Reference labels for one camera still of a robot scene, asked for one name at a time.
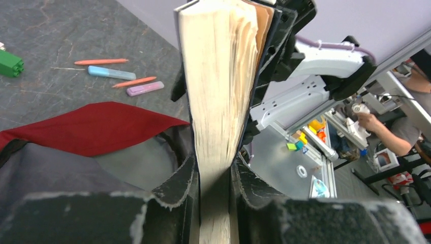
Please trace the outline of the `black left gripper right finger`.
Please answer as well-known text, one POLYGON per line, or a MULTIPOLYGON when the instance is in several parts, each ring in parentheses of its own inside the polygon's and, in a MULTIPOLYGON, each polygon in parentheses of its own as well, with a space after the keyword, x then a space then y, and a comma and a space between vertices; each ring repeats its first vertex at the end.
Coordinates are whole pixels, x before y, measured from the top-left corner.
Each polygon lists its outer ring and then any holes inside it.
POLYGON ((410 212, 392 200, 295 200, 231 166, 240 243, 426 243, 410 212))

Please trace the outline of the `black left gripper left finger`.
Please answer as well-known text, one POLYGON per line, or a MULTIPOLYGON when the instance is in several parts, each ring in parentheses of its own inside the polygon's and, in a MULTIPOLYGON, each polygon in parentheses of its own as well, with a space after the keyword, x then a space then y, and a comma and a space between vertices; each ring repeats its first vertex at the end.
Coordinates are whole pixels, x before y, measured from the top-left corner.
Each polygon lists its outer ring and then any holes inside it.
POLYGON ((1 225, 1 243, 198 243, 194 157, 152 192, 27 195, 1 225))

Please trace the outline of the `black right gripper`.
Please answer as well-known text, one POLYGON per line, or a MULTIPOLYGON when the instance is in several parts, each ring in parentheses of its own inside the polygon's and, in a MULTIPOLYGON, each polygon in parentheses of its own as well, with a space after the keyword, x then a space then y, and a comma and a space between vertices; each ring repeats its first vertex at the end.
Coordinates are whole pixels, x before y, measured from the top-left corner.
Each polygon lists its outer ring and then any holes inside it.
POLYGON ((315 16, 313 1, 276 1, 250 108, 260 105, 271 81, 284 81, 304 59, 295 50, 295 34, 315 16))

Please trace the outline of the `dark blue Nineteen Eighty-Four book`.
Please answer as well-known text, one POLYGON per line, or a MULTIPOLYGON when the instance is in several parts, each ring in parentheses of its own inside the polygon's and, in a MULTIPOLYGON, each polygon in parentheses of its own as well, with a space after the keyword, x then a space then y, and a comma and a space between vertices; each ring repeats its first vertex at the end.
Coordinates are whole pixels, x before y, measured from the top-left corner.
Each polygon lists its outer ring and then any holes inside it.
POLYGON ((276 22, 275 1, 190 1, 174 16, 199 170, 198 243, 236 243, 230 167, 276 22))

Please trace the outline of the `red student backpack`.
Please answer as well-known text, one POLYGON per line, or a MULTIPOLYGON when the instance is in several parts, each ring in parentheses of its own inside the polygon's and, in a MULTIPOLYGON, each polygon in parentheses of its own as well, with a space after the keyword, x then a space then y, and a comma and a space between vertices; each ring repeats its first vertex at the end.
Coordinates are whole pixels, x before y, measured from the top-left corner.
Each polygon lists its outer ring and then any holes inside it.
POLYGON ((137 191, 95 161, 186 121, 117 102, 93 103, 1 131, 1 217, 35 192, 137 191))

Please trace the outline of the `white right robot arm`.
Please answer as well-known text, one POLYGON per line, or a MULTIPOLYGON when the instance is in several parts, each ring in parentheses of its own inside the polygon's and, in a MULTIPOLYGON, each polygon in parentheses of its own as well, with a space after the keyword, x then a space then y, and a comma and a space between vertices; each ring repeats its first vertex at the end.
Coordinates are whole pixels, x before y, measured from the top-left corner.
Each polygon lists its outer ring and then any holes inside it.
MULTIPOLYGON (((359 36, 361 47, 377 60, 369 81, 404 95, 403 112, 425 136, 430 115, 389 70, 430 45, 430 1, 316 1, 318 12, 299 35, 339 41, 343 34, 359 36)), ((277 131, 277 120, 291 117, 296 130, 335 100, 314 102, 306 85, 322 78, 294 72, 281 84, 272 81, 275 104, 260 115, 264 132, 277 131)), ((348 201, 334 198, 295 200, 268 185, 239 157, 232 166, 237 195, 239 243, 426 243, 410 212, 393 200, 348 201)))

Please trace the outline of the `white tape roll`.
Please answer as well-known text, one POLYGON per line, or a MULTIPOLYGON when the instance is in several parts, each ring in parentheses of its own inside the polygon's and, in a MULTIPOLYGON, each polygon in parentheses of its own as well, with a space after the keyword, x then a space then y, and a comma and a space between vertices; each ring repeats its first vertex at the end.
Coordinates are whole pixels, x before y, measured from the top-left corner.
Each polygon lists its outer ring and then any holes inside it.
POLYGON ((307 170, 305 169, 304 166, 298 165, 296 167, 296 172, 297 172, 297 174, 298 174, 299 177, 301 177, 301 178, 307 178, 307 170))

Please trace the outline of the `background workbench with items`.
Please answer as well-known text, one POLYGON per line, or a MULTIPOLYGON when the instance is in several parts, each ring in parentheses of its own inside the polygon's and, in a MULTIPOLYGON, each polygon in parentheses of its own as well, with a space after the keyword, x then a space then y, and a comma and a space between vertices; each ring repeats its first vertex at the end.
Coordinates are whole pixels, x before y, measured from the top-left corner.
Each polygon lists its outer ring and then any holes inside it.
MULTIPOLYGON (((351 113, 354 113, 351 111, 351 105, 338 105, 336 110, 343 116, 350 116, 351 113)), ((380 158, 377 155, 378 147, 386 148, 378 138, 370 146, 370 137, 373 136, 370 132, 371 135, 367 138, 368 147, 366 148, 366 155, 363 156, 358 147, 352 144, 347 137, 340 137, 337 134, 337 130, 332 124, 328 124, 327 127, 329 130, 329 134, 326 137, 327 141, 331 143, 339 158, 344 159, 346 162, 367 162, 368 164, 372 164, 374 163, 374 159, 380 158)), ((259 134, 257 142, 254 145, 256 156, 251 162, 251 169, 278 191, 293 198, 308 198, 311 179, 315 176, 315 169, 311 167, 316 167, 317 164, 311 162, 310 152, 304 154, 300 150, 290 151, 286 143, 286 140, 275 129, 264 130, 263 133, 259 134), (307 178, 298 176, 296 172, 298 165, 305 167, 307 178)))

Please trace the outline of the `pink chalk stick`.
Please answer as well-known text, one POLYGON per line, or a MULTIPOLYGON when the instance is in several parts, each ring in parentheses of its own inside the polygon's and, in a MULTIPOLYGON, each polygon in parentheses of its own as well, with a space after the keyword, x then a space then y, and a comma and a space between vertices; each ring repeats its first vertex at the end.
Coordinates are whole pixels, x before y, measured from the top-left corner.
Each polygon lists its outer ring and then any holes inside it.
POLYGON ((149 92, 153 92, 156 90, 160 90, 163 88, 164 88, 164 83, 161 81, 157 81, 157 82, 152 82, 144 85, 129 87, 126 90, 126 93, 128 94, 128 96, 134 97, 134 96, 146 94, 149 92))

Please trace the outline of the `person at background desk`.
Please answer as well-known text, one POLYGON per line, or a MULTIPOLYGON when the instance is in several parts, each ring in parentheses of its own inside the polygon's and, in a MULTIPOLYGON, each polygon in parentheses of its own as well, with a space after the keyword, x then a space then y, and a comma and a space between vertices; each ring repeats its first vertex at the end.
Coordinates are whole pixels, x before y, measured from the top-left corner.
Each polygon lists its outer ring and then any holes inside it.
MULTIPOLYGON (((430 114, 430 53, 422 49, 411 56, 410 76, 391 72, 403 87, 412 95, 423 110, 430 114)), ((406 155, 425 129, 416 126, 417 119, 407 115, 395 119, 392 123, 382 122, 374 111, 351 113, 350 117, 373 134, 370 146, 378 138, 383 145, 397 156, 406 155)))

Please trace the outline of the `light blue chalk stick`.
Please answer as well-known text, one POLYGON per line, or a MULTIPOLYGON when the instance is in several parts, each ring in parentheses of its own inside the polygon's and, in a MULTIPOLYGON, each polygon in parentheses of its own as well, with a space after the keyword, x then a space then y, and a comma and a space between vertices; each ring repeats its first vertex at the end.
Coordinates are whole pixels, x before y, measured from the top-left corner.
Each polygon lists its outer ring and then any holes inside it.
POLYGON ((116 78, 123 80, 135 80, 136 74, 133 72, 108 69, 98 66, 88 66, 87 71, 90 75, 96 77, 116 78))

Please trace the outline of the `colourful toy block tower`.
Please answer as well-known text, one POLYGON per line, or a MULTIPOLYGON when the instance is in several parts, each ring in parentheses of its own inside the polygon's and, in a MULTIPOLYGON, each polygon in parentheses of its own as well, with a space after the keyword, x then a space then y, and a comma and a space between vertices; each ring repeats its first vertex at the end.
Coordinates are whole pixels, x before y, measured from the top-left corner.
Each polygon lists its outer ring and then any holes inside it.
POLYGON ((10 78, 18 77, 24 71, 23 60, 6 51, 4 43, 1 43, 1 75, 10 78))

